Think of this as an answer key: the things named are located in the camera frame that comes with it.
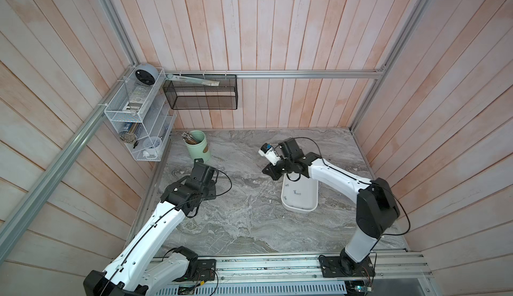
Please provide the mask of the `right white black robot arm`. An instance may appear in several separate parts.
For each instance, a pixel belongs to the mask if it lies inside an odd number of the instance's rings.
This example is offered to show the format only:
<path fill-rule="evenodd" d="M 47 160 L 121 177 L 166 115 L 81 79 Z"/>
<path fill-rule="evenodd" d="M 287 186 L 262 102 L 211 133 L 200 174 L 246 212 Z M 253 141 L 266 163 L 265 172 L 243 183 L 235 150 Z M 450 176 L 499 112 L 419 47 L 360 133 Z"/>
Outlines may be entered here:
<path fill-rule="evenodd" d="M 278 181 L 284 174 L 322 182 L 344 194 L 356 204 L 357 230 L 339 256 L 344 273 L 349 274 L 370 255 L 371 250 L 400 216 L 400 205 L 382 178 L 371 180 L 352 174 L 327 162 L 318 153 L 305 154 L 295 138 L 288 138 L 276 148 L 265 143 L 259 154 L 268 160 L 263 174 Z"/>

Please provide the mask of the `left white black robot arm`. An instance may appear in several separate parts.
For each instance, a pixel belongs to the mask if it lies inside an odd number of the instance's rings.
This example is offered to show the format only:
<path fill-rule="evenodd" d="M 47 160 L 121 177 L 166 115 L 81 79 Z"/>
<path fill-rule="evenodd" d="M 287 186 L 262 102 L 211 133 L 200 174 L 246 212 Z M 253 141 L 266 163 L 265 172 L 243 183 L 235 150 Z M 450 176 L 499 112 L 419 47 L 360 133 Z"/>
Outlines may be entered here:
<path fill-rule="evenodd" d="M 87 295 L 155 295 L 173 281 L 194 287 L 216 278 L 216 261 L 199 260 L 187 247 L 176 247 L 159 264 L 151 262 L 167 237 L 186 218 L 194 217 L 201 202 L 214 200 L 220 171 L 196 159 L 192 171 L 168 185 L 146 224 L 103 271 L 84 280 Z"/>

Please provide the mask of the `white rectangular storage tray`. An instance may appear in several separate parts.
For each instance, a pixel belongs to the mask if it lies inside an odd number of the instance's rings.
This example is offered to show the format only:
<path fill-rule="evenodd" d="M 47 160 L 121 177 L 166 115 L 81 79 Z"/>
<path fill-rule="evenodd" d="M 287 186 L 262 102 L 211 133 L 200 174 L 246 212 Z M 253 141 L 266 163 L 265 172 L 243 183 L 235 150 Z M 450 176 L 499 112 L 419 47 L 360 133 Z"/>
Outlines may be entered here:
<path fill-rule="evenodd" d="M 295 213 L 310 213 L 318 207 L 319 182 L 301 174 L 286 174 L 283 179 L 281 202 Z"/>

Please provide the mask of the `green cup with utensils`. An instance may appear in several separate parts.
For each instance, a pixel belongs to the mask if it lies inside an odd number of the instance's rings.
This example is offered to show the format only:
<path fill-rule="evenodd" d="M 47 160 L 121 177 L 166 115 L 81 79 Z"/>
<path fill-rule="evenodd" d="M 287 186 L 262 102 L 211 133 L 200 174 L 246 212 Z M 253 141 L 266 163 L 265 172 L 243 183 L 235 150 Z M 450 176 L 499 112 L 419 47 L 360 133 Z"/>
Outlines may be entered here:
<path fill-rule="evenodd" d="M 201 159 L 208 162 L 211 159 L 211 152 L 207 142 L 207 136 L 201 130 L 191 130 L 182 133 L 182 139 L 186 144 L 192 160 Z"/>

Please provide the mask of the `white mug on shelf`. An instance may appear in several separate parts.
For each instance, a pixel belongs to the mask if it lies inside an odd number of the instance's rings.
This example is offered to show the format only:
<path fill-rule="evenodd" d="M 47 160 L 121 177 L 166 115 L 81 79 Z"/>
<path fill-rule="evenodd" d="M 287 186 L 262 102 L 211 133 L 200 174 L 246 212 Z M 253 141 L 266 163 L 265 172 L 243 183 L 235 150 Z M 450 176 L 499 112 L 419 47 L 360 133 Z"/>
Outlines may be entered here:
<path fill-rule="evenodd" d="M 142 156 L 147 159 L 155 159 L 159 156 L 162 139 L 160 137 L 146 137 L 142 146 L 144 147 Z"/>

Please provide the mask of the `round grey alarm clock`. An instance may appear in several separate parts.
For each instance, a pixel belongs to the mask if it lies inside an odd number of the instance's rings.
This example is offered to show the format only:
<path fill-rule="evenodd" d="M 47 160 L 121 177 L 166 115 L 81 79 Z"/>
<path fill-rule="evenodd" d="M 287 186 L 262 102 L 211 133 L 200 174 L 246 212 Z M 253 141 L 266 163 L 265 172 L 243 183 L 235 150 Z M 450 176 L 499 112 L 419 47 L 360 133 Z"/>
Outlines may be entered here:
<path fill-rule="evenodd" d="M 159 71 L 151 64 L 140 64 L 135 68 L 135 76 L 140 83 L 153 86 L 159 77 Z"/>

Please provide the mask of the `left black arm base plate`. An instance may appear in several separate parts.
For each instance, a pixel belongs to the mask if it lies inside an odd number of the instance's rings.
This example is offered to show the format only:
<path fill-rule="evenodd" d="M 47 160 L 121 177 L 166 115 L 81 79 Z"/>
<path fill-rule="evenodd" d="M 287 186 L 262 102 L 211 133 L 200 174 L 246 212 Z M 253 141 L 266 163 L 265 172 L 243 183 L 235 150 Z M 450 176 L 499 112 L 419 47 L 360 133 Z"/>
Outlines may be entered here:
<path fill-rule="evenodd" d="M 216 281 L 216 260 L 200 259 L 191 261 L 186 273 L 177 279 L 176 282 L 192 281 Z"/>

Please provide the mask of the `horizontal aluminium wall rail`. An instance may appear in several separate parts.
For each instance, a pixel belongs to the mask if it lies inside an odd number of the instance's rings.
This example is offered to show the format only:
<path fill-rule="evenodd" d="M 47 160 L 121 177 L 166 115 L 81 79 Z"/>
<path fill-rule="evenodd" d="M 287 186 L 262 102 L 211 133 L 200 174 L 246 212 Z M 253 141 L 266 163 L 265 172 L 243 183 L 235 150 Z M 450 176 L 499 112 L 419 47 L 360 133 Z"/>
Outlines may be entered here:
<path fill-rule="evenodd" d="M 178 76 L 228 76 L 240 79 L 377 79 L 383 76 L 379 70 L 166 70 Z"/>

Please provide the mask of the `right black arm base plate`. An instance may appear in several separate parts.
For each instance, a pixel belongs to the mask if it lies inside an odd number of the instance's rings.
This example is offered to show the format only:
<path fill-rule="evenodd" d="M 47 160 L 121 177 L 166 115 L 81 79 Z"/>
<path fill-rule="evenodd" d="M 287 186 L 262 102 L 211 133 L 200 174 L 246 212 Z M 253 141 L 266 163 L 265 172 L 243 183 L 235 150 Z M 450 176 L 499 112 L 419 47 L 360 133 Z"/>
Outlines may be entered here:
<path fill-rule="evenodd" d="M 370 257 L 360 263 L 354 263 L 349 257 L 320 255 L 318 261 L 324 278 L 375 277 Z"/>

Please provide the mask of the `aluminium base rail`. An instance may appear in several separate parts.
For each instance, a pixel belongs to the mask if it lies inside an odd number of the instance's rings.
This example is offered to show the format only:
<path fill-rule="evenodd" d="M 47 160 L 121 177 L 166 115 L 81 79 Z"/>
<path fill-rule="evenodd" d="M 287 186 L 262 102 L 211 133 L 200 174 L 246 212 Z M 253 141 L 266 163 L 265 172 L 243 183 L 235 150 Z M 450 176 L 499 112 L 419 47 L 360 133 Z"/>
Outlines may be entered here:
<path fill-rule="evenodd" d="M 376 250 L 375 277 L 324 278 L 315 253 L 204 256 L 216 281 L 173 281 L 155 295 L 440 295 L 421 253 Z"/>

